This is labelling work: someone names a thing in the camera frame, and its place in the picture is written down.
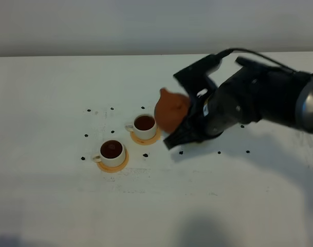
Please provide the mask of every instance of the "clay teapot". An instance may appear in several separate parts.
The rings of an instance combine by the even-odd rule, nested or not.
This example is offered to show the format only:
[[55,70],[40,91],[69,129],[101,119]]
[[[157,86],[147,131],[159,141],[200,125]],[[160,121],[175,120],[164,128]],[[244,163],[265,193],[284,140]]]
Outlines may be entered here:
[[160,99],[154,109],[155,121],[163,131],[171,134],[187,115],[191,102],[189,97],[170,93],[165,88],[162,88],[160,93]]

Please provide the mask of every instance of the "orange saucer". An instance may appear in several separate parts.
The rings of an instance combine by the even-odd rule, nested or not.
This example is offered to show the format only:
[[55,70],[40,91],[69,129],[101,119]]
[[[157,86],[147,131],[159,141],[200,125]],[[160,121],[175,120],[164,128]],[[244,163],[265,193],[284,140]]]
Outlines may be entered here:
[[130,132],[130,136],[131,136],[131,139],[139,144],[139,145],[151,145],[153,143],[155,143],[156,141],[160,140],[161,139],[161,130],[159,127],[157,127],[157,130],[156,130],[156,134],[154,135],[154,137],[152,137],[151,139],[148,139],[148,140],[142,140],[142,139],[139,139],[134,132]]
[[99,167],[100,170],[102,170],[104,172],[114,173],[114,172],[118,172],[118,171],[122,170],[124,167],[126,167],[128,161],[129,161],[129,153],[127,150],[125,150],[125,160],[123,161],[123,163],[121,165],[116,166],[116,167],[109,167],[109,166],[105,166],[104,163],[102,163],[102,162],[98,162],[97,166]]

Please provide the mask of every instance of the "white wall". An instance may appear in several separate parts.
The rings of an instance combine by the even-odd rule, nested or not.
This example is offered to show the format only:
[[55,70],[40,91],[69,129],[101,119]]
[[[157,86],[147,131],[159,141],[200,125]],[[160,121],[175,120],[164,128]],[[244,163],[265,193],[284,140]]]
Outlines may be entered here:
[[0,56],[313,50],[313,0],[0,0]]

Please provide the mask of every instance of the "robotic arm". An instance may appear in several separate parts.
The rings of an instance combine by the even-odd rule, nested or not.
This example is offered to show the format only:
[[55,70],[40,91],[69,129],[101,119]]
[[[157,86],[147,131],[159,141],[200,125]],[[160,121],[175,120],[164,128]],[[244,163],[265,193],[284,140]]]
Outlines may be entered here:
[[[263,57],[278,66],[238,57],[236,63],[242,68],[217,87],[208,75],[236,50]],[[234,124],[261,119],[313,133],[311,73],[298,72],[250,50],[232,48],[202,58],[174,78],[189,94],[191,107],[177,129],[164,140],[168,149],[213,139]]]

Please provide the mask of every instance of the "table surface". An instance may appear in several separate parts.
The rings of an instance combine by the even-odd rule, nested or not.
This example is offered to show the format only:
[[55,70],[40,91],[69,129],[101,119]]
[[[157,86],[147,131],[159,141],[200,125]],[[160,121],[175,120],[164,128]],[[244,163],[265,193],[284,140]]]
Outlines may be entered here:
[[[268,55],[313,72],[313,52]],[[313,135],[261,121],[168,151],[124,129],[202,57],[0,58],[0,246],[313,246]],[[108,138],[118,173],[90,159]]]

